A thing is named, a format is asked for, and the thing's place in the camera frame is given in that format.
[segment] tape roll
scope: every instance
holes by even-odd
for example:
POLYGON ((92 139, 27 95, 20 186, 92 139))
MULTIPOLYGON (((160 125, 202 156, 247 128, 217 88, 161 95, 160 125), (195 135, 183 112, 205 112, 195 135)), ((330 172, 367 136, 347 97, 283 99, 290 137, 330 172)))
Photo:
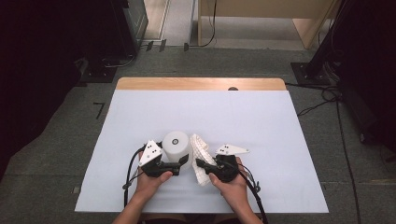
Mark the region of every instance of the tape roll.
POLYGON ((189 154, 189 160, 181 166, 180 170, 187 170, 192 164, 192 147, 190 138, 183 132, 171 132, 163 139, 163 151, 168 160, 178 162, 180 158, 189 154))

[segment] white paper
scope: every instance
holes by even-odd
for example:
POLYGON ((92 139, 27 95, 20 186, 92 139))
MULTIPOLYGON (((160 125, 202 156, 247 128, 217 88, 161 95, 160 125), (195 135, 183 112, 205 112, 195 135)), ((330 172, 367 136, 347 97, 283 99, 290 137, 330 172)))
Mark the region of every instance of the white paper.
MULTIPOLYGON (((133 154, 148 139, 159 142, 172 131, 197 133, 213 156, 226 143, 248 148, 238 156, 260 181, 266 213, 328 213, 288 91, 115 91, 76 211, 120 212, 133 154)), ((249 202, 260 212, 251 194, 249 202)), ((232 211, 215 187, 200 187, 189 169, 164 183, 144 212, 232 211)))

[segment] gray carpet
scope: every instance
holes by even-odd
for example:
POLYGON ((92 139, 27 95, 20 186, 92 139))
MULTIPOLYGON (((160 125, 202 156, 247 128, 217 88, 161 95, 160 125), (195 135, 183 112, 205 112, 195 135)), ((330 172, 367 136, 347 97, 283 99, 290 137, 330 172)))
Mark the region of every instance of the gray carpet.
MULTIPOLYGON (((269 49, 190 49, 158 47, 141 51, 119 68, 112 84, 75 87, 47 129, 17 153, 0 184, 0 223, 110 223, 117 214, 81 214, 74 208, 93 148, 120 77, 280 77, 295 83, 290 62, 309 62, 315 52, 269 49), (94 103, 106 103, 100 109, 94 103)), ((288 87, 297 112, 321 103, 320 91, 288 87)), ((396 178, 396 164, 381 146, 365 146, 347 106, 340 104, 346 150, 361 211, 361 223, 394 223, 396 184, 373 184, 396 178)), ((329 214, 269 214, 274 223, 358 223, 355 198, 341 142, 336 107, 323 105, 300 117, 329 214)))

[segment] black cable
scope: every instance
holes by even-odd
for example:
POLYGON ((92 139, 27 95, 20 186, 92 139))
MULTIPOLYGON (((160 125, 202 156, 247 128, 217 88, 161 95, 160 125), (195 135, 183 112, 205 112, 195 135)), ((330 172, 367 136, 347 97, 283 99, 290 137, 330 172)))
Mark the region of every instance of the black cable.
POLYGON ((204 48, 206 46, 208 46, 210 43, 212 43, 213 38, 215 38, 215 34, 216 34, 216 7, 218 4, 218 0, 215 1, 215 8, 213 9, 213 34, 212 34, 212 38, 210 38, 209 42, 207 42, 205 45, 200 46, 201 48, 204 48))
MULTIPOLYGON (((131 59, 129 59, 129 61, 127 63, 113 64, 113 65, 105 64, 105 67, 107 67, 107 68, 124 67, 124 66, 128 65, 131 61, 134 60, 134 55, 129 55, 129 57, 131 57, 131 59)), ((104 63, 106 60, 108 60, 108 58, 102 59, 102 63, 104 63)))
POLYGON ((129 167, 128 167, 128 174, 126 176, 126 182, 125 185, 122 186, 122 188, 124 189, 124 207, 126 206, 126 204, 128 203, 128 188, 131 186, 132 184, 132 180, 134 180, 137 176, 132 177, 131 179, 129 178, 131 176, 131 169, 132 169, 132 164, 134 163, 134 158, 139 154, 139 152, 142 152, 145 150, 146 145, 142 146, 141 148, 139 148, 134 155, 131 158, 131 161, 129 162, 129 167))
POLYGON ((329 87, 315 87, 315 86, 305 86, 305 85, 298 85, 298 84, 291 84, 286 82, 285 83, 288 86, 294 86, 294 87, 300 87, 300 88, 307 88, 307 89, 312 89, 312 90, 321 90, 321 97, 324 100, 324 102, 318 104, 318 105, 314 105, 311 107, 308 107, 302 111, 300 111, 300 113, 297 114, 298 117, 306 115, 307 113, 311 112, 312 110, 320 107, 321 105, 326 105, 327 103, 331 103, 331 102, 335 102, 335 101, 339 101, 341 100, 341 95, 336 94, 334 91, 338 91, 338 88, 336 86, 329 86, 329 87), (330 92, 333 96, 333 98, 328 99, 325 96, 325 92, 330 92))
POLYGON ((344 155, 346 157, 347 169, 349 171, 350 179, 352 181, 353 195, 355 196, 356 215, 358 217, 358 224, 361 224, 361 210, 359 209, 358 193, 356 191, 355 178, 353 177, 352 169, 350 167, 349 157, 347 155, 346 140, 345 140, 345 137, 344 137, 344 129, 343 129, 343 124, 341 122, 341 115, 340 115, 340 108, 339 108, 339 105, 338 105, 338 101, 336 101, 335 104, 336 104, 336 107, 337 107, 338 124, 340 126, 341 140, 343 142, 343 149, 344 149, 344 155))
POLYGON ((215 1, 215 8, 213 9, 213 25, 210 22, 210 17, 209 17, 209 23, 212 26, 212 30, 213 30, 212 37, 210 38, 209 42, 207 42, 204 45, 188 46, 188 48, 204 48, 204 47, 208 46, 210 43, 212 43, 213 39, 215 38, 215 34, 216 34, 216 24, 215 24, 215 22, 216 22, 216 8, 217 8, 217 5, 218 5, 218 0, 215 1))
POLYGON ((254 198, 256 199, 257 205, 259 206, 260 213, 262 214, 262 222, 265 224, 268 224, 267 215, 265 215, 264 208, 262 207, 262 199, 260 198, 259 194, 254 189, 254 187, 251 185, 248 178, 237 167, 234 167, 232 164, 228 163, 227 161, 219 161, 219 162, 235 169, 235 171, 238 171, 238 173, 242 176, 242 178, 244 178, 245 182, 247 183, 248 188, 250 189, 251 193, 253 194, 254 198))
POLYGON ((346 4, 347 4, 347 0, 343 0, 342 2, 341 2, 341 6, 340 6, 340 8, 338 9, 338 11, 337 11, 337 15, 335 16, 335 19, 334 19, 334 23, 332 24, 332 29, 331 29, 331 47, 332 47, 332 53, 335 55, 335 56, 337 56, 337 57, 343 57, 344 56, 344 52, 342 51, 342 50, 340 50, 340 49, 335 49, 334 48, 334 43, 333 43, 333 37, 334 37, 334 30, 335 29, 337 29, 338 27, 337 27, 337 25, 339 24, 339 18, 340 18, 340 14, 341 14, 341 12, 345 9, 345 7, 346 7, 346 4))
POLYGON ((349 171, 349 176, 350 176, 350 179, 351 179, 351 182, 352 182, 352 189, 353 189, 353 195, 354 195, 354 198, 355 198, 356 214, 357 214, 357 218, 358 218, 358 224, 361 224, 361 210, 359 208, 358 193, 356 191, 355 178, 353 176, 352 169, 350 167, 349 157, 347 155, 347 145, 346 145, 346 140, 345 140, 345 137, 344 137, 344 129, 343 129, 342 121, 341 121, 340 108, 339 108, 339 104, 338 104, 338 102, 341 101, 341 96, 337 95, 337 94, 335 94, 333 92, 333 91, 338 91, 336 89, 336 87, 323 88, 321 96, 325 100, 326 103, 330 102, 332 99, 329 100, 329 99, 327 99, 324 96, 324 91, 325 90, 329 91, 329 92, 331 92, 333 94, 334 97, 332 99, 335 98, 334 101, 335 101, 335 105, 336 105, 336 108, 337 108, 338 125, 340 126, 340 134, 341 134, 341 140, 342 140, 342 143, 343 143, 344 155, 346 157, 346 165, 347 165, 347 168, 348 168, 348 171, 349 171))
POLYGON ((238 163, 238 165, 244 167, 247 170, 248 177, 250 178, 251 182, 253 182, 254 190, 256 190, 256 192, 260 192, 261 188, 260 188, 260 185, 259 185, 259 181, 257 181, 257 184, 256 184, 256 181, 254 180, 254 177, 253 177, 253 173, 251 173, 250 170, 246 166, 244 166, 243 164, 238 163))
POLYGON ((334 82, 338 83, 340 81, 340 77, 335 74, 334 68, 329 64, 329 62, 325 62, 322 66, 323 71, 326 75, 331 78, 334 82))
MULTIPOLYGON (((329 22, 329 28, 327 29, 327 34, 330 32, 330 27, 332 27, 332 19, 329 22)), ((318 33, 318 45, 320 45, 320 32, 318 33)))
POLYGON ((385 169, 386 169, 387 172, 389 173, 388 166, 387 166, 387 164, 385 163, 384 156, 382 155, 382 149, 383 149, 383 147, 384 147, 384 146, 381 145, 381 147, 380 147, 380 149, 379 149, 379 156, 381 157, 382 164, 384 165, 385 169))

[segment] hand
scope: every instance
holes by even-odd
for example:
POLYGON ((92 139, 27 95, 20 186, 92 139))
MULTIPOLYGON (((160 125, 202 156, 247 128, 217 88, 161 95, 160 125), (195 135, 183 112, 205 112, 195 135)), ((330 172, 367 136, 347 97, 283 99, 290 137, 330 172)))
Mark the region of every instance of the hand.
POLYGON ((159 177, 149 177, 146 174, 142 174, 137 178, 136 190, 134 191, 134 196, 139 196, 144 202, 154 196, 157 192, 158 187, 168 180, 172 176, 172 172, 167 171, 160 175, 159 177))
MULTIPOLYGON (((236 163, 242 164, 239 157, 236 157, 236 163)), ((241 175, 238 175, 229 183, 221 182, 221 180, 212 173, 209 174, 209 178, 212 184, 220 190, 221 195, 234 211, 240 205, 248 205, 247 183, 241 175)))
MULTIPOLYGON (((139 167, 138 173, 141 174, 142 172, 142 169, 139 167)), ((170 171, 163 173, 159 177, 149 177, 146 174, 140 175, 137 178, 136 190, 131 201, 128 202, 122 212, 113 221, 113 224, 137 223, 146 202, 154 196, 160 185, 172 175, 170 171)))
MULTIPOLYGON (((239 157, 236 158, 236 163, 242 164, 239 157)), ((241 166, 241 168, 242 173, 245 173, 243 166, 241 166)), ((221 182, 221 180, 212 173, 209 174, 209 178, 210 181, 212 181, 212 184, 220 190, 221 195, 224 197, 228 205, 231 206, 241 223, 262 223, 253 213, 250 204, 248 204, 247 183, 241 175, 238 175, 229 183, 221 182)))

